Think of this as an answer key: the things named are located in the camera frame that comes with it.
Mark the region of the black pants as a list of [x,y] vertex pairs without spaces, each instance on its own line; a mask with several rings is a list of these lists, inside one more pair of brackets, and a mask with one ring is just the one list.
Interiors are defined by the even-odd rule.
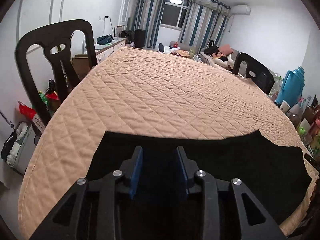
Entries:
[[259,131],[223,140],[154,138],[106,132],[86,177],[102,178],[143,149],[133,204],[124,209],[127,239],[199,239],[200,194],[182,194],[177,148],[215,179],[239,178],[277,224],[295,211],[311,183],[302,149],[278,146]]

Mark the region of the grey bin with cloths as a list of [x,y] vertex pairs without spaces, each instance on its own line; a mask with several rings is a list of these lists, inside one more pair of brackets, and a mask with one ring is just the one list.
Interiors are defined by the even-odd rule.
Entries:
[[18,174],[24,176],[35,150],[35,133],[31,124],[20,122],[6,140],[1,159]]

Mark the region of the red gift bag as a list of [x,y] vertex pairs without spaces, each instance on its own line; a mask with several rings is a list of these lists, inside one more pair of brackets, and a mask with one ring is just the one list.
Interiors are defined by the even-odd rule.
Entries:
[[20,101],[18,101],[18,104],[20,113],[23,116],[25,116],[29,121],[31,121],[39,129],[41,133],[43,133],[46,126],[42,122],[37,112],[33,108],[26,106],[24,103]]

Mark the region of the beige quilted bed cover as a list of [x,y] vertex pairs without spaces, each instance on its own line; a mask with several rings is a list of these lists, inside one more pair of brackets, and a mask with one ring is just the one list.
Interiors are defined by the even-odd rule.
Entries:
[[28,239],[89,169],[106,131],[225,139],[260,131],[279,146],[303,143],[287,116],[250,79],[183,57],[122,47],[95,66],[46,126],[18,200]]

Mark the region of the dark plastic chair right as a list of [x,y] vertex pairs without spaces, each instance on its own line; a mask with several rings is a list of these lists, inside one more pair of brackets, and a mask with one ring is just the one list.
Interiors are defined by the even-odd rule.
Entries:
[[235,59],[232,74],[238,75],[240,64],[246,63],[246,78],[250,78],[265,94],[269,94],[275,80],[268,68],[246,53],[239,53]]

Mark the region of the blue thermos jug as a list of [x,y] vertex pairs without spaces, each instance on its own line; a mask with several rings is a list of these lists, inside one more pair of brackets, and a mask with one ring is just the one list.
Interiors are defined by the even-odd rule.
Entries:
[[283,101],[286,101],[291,107],[294,106],[302,97],[304,81],[303,67],[298,67],[293,71],[288,70],[275,103],[281,105]]

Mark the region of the white low cabinet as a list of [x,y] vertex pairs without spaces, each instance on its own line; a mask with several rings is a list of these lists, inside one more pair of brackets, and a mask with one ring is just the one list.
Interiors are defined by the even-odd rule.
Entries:
[[[98,45],[95,44],[95,53],[97,58],[97,63],[101,63],[119,48],[125,46],[126,38],[118,37],[113,40],[110,44],[107,45]],[[82,80],[92,69],[89,66],[88,55],[85,54],[75,54],[72,58],[73,68],[78,75],[79,79]]]

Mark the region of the dark blue bag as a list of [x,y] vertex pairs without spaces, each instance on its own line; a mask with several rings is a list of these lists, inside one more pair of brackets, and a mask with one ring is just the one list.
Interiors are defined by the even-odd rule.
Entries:
[[105,35],[97,38],[97,44],[99,45],[107,45],[114,40],[112,35]]

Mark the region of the striped grey blue curtains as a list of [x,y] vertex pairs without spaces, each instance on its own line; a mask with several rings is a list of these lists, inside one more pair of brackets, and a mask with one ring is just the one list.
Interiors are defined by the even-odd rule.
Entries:
[[177,41],[196,51],[219,42],[231,9],[218,0],[133,0],[132,5],[130,30],[137,48],[156,48],[165,25],[177,28]]

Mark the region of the white air conditioner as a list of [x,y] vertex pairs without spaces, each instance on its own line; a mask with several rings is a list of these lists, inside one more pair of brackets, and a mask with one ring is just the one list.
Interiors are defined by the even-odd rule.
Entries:
[[249,5],[235,5],[231,8],[231,15],[250,15],[251,7]]

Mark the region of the window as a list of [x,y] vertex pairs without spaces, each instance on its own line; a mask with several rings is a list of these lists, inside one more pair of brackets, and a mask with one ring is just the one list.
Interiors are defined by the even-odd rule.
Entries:
[[161,24],[181,29],[189,7],[189,0],[165,0]]

